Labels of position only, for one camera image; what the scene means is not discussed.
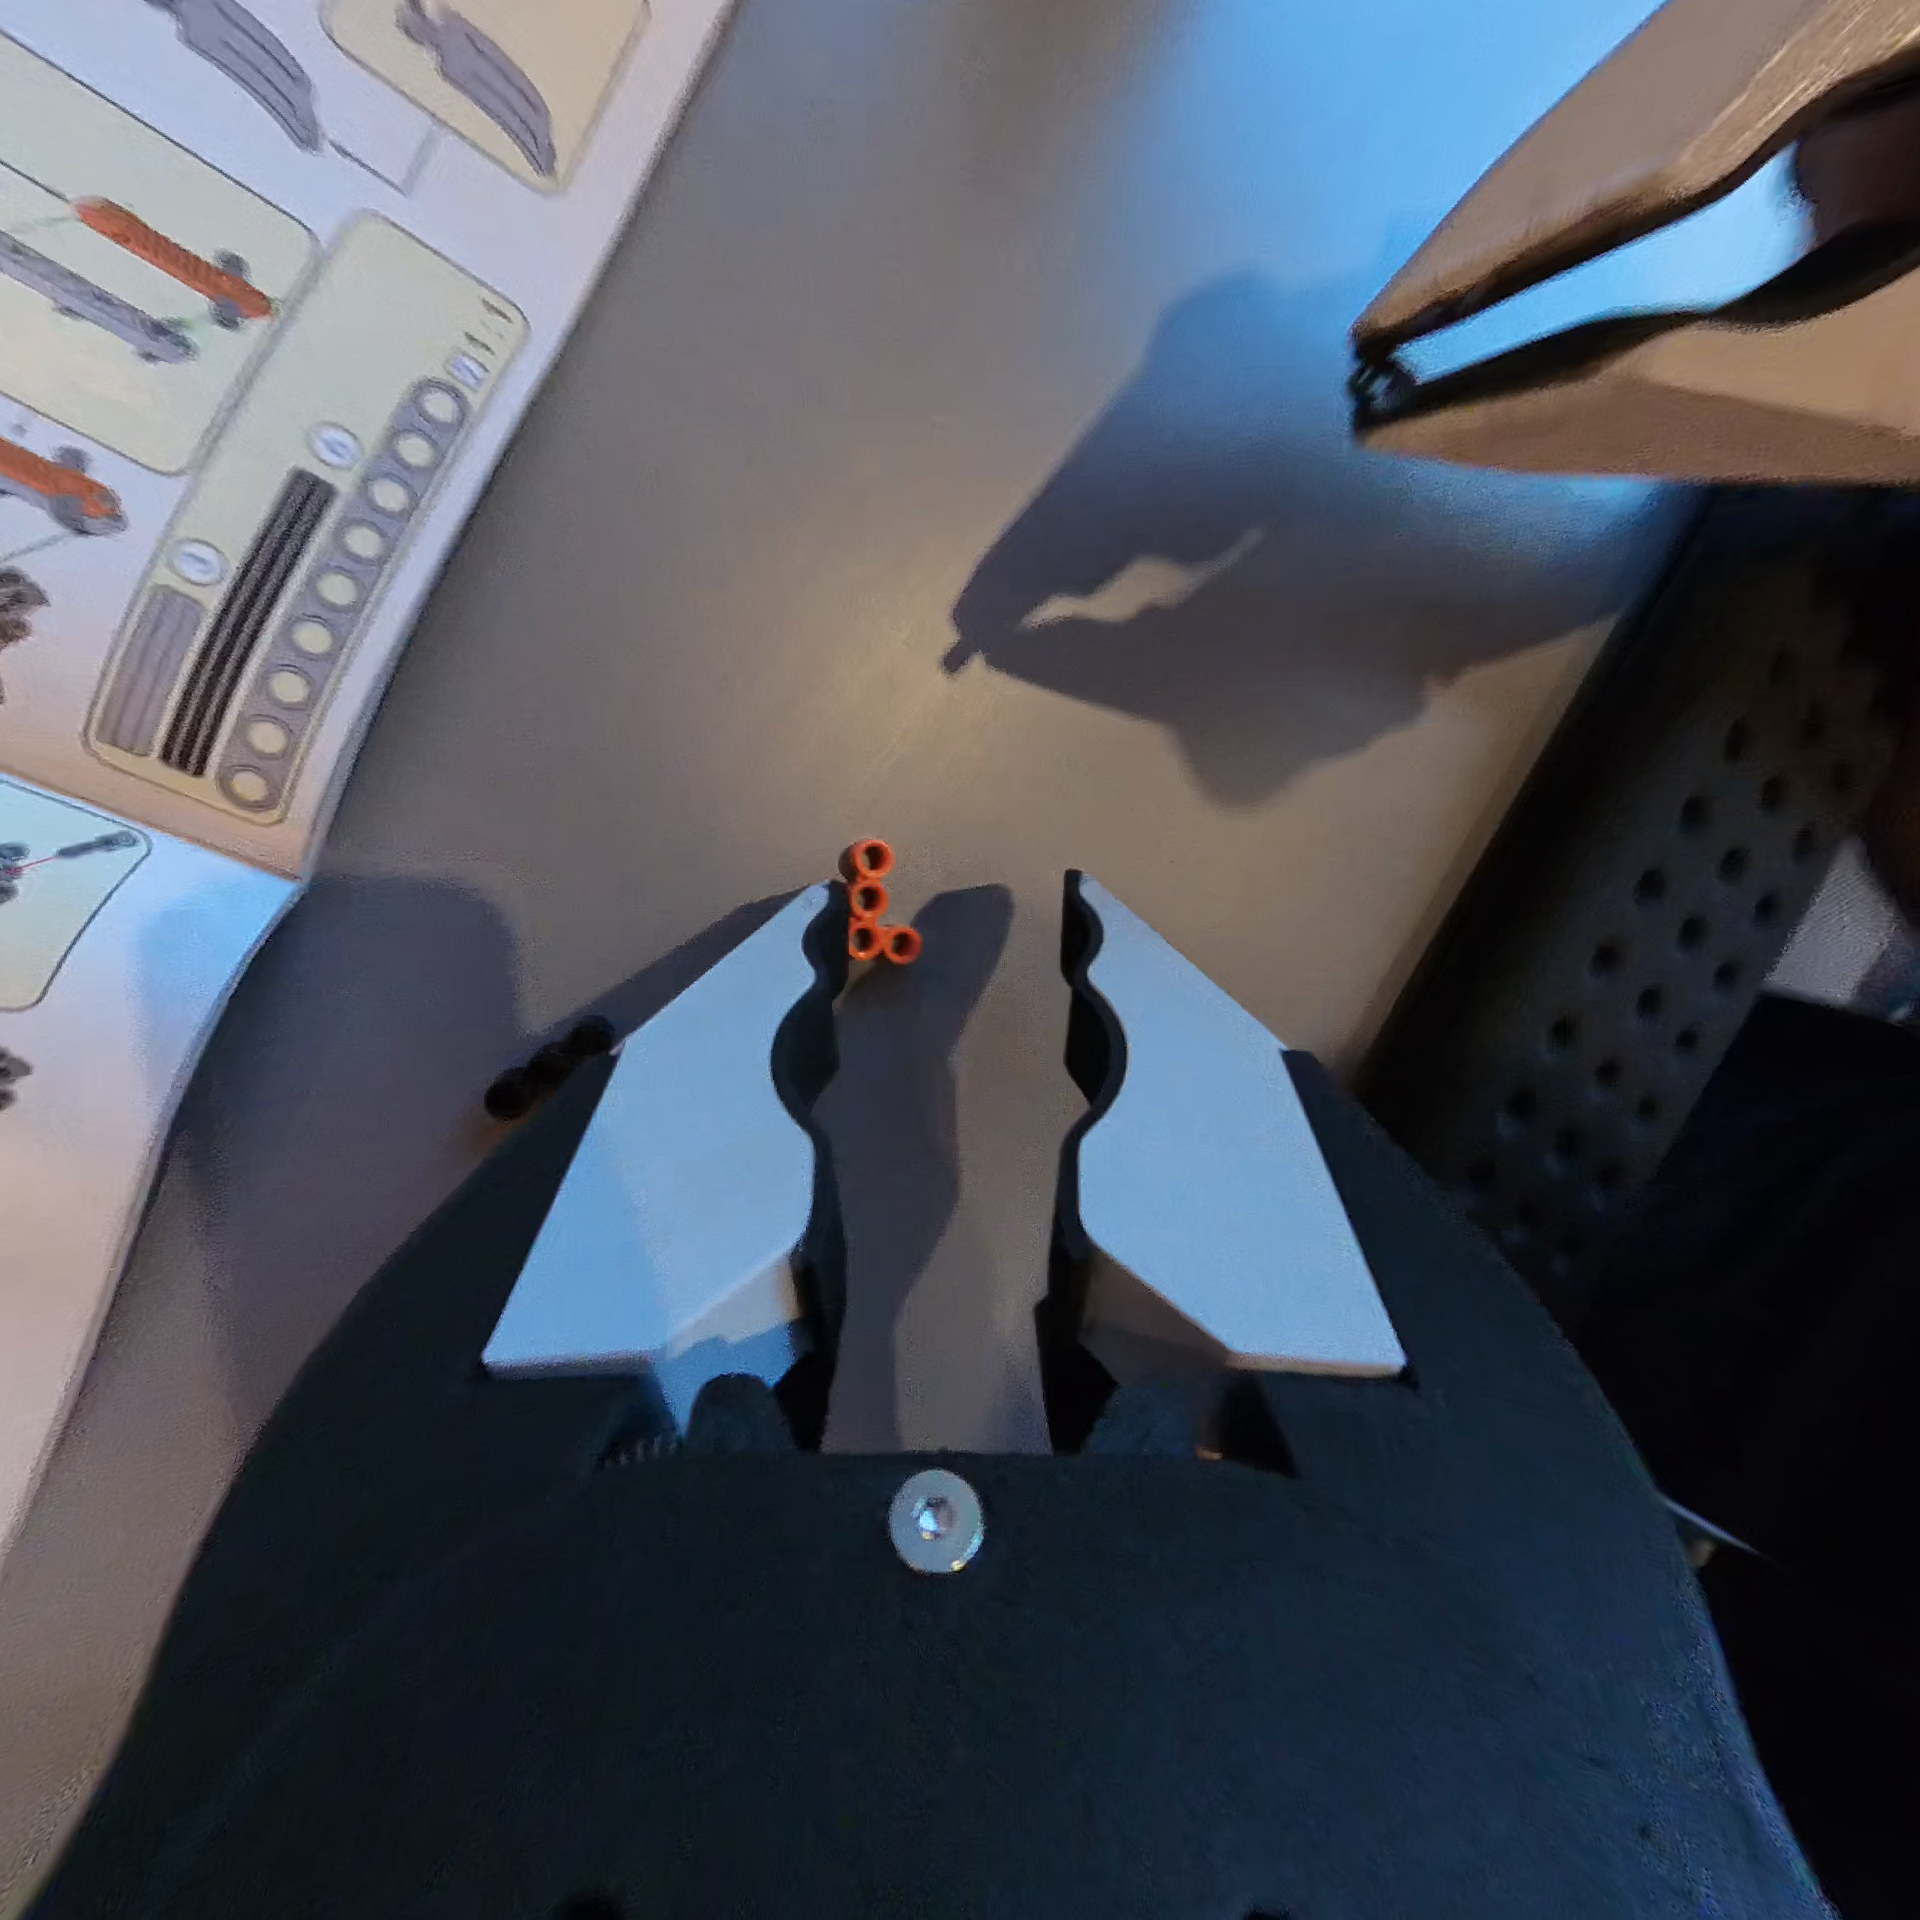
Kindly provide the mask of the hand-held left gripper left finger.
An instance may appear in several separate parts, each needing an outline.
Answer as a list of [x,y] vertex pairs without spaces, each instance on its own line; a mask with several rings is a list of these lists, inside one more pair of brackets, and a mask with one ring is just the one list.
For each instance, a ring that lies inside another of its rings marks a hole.
[[722,1377],[804,1400],[844,1297],[830,1147],[847,891],[793,894],[615,1048],[482,1349],[490,1377],[628,1376],[656,1409]]

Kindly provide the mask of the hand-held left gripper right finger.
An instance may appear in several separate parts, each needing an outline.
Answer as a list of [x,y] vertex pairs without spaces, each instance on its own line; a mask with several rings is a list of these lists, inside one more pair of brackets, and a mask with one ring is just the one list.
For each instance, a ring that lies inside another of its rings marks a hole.
[[1063,877],[1063,1141],[1047,1308],[1112,1381],[1392,1381],[1408,1355],[1288,1048],[1085,871]]

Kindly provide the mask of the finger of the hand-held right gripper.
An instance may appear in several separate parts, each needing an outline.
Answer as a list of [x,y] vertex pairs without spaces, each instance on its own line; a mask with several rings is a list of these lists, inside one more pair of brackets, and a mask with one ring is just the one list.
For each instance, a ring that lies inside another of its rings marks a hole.
[[1724,199],[1914,72],[1914,3],[1669,3],[1450,205],[1351,327],[1358,361],[1448,329]]
[[1418,379],[1356,441],[1511,473],[1912,486],[1918,229],[1855,225],[1740,300],[1590,320]]

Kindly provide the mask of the orange L-shaped beam piece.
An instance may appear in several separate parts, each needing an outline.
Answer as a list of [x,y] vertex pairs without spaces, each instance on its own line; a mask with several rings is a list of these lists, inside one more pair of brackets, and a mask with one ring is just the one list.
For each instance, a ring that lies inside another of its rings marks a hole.
[[836,871],[847,894],[850,965],[857,969],[913,967],[922,950],[918,929],[888,919],[888,877],[895,872],[894,846],[880,836],[858,836],[841,849]]

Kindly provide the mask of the small black part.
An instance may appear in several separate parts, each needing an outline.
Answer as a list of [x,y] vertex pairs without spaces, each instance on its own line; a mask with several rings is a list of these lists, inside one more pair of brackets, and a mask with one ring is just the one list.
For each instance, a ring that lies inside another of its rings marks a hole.
[[482,1093],[482,1112],[517,1121],[554,1094],[576,1069],[605,1057],[616,1041],[613,1021],[590,1015],[560,1037],[540,1044],[525,1061],[498,1072]]

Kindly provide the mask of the black perforated block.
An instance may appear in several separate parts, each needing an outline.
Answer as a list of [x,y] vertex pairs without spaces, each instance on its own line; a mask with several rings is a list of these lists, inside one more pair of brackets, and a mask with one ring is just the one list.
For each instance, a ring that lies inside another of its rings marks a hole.
[[1885,771],[1914,539],[1911,488],[1692,499],[1358,1068],[1562,1331]]

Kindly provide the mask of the printed instruction sheet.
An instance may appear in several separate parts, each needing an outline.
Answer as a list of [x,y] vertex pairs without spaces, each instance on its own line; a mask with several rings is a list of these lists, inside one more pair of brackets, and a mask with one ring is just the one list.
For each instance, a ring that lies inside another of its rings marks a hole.
[[1,4],[4,1552],[729,3]]

